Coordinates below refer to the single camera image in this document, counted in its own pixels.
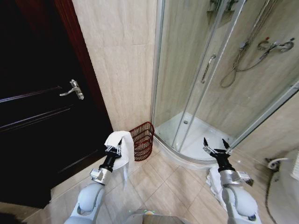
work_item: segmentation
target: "red wire basket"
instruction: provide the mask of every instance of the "red wire basket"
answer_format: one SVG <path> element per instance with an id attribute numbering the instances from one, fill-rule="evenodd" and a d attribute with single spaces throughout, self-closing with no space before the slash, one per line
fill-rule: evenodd
<path id="1" fill-rule="evenodd" d="M 152 123 L 145 122 L 130 131 L 134 141 L 135 161 L 148 158 L 153 148 L 155 129 Z"/>

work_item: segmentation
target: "shower faucet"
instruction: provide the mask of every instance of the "shower faucet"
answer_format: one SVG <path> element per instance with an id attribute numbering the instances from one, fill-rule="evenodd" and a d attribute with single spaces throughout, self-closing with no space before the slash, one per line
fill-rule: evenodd
<path id="1" fill-rule="evenodd" d="M 268 41 L 268 37 L 266 38 L 266 40 L 263 40 L 261 42 L 259 42 L 259 44 L 257 45 L 257 49 L 258 50 L 266 50 L 266 51 L 271 51 L 274 48 L 279 49 L 281 52 L 286 52 L 289 51 L 290 49 L 292 49 L 294 47 L 294 40 L 295 38 L 290 39 L 289 41 L 285 42 L 285 43 L 278 43 L 278 42 L 273 42 L 270 46 L 265 46 L 266 44 L 269 43 Z"/>

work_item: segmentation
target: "white towel on floor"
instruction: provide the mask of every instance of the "white towel on floor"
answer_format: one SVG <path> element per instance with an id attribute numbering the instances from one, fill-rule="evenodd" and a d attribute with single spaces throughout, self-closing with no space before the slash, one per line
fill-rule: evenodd
<path id="1" fill-rule="evenodd" d="M 220 205 L 226 209 L 226 204 L 222 199 L 222 185 L 220 180 L 220 174 L 218 172 L 219 166 L 213 166 L 210 168 L 210 172 L 206 177 L 206 183 L 210 186 L 211 192 L 214 194 L 215 198 L 219 201 Z"/>
<path id="2" fill-rule="evenodd" d="M 134 142 L 130 132 L 119 131 L 112 132 L 106 142 L 105 146 L 117 147 L 121 141 L 121 158 L 115 160 L 113 170 L 122 168 L 125 179 L 125 187 L 128 181 L 128 171 L 133 169 L 134 166 Z"/>

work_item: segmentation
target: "shower enclosure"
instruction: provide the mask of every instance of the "shower enclosure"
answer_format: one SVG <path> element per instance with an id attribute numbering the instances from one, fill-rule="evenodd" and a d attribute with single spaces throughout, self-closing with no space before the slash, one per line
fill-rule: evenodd
<path id="1" fill-rule="evenodd" d="M 158 0 L 152 122 L 180 157 L 214 163 L 298 90 L 296 0 Z"/>

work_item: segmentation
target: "door handle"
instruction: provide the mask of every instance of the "door handle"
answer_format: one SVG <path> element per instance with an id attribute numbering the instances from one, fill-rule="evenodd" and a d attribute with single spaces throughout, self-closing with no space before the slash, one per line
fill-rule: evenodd
<path id="1" fill-rule="evenodd" d="M 204 75 L 202 76 L 201 83 L 205 83 L 205 82 L 206 82 L 206 74 L 207 74 L 207 71 L 209 70 L 209 67 L 210 67 L 210 64 L 211 64 L 212 60 L 215 59 L 215 58 L 216 58 L 216 54 L 213 54 L 213 55 L 210 57 L 210 60 L 209 60 L 209 62 L 208 62 L 207 65 L 206 65 L 206 69 L 205 69 Z"/>
<path id="2" fill-rule="evenodd" d="M 59 95 L 61 97 L 64 97 L 64 96 L 69 95 L 72 92 L 76 92 L 76 94 L 77 94 L 77 96 L 78 96 L 79 99 L 84 99 L 83 92 L 81 91 L 81 89 L 80 89 L 77 81 L 75 81 L 74 79 L 72 79 L 70 81 L 70 84 L 72 85 L 73 88 L 71 88 L 68 92 L 60 93 Z"/>

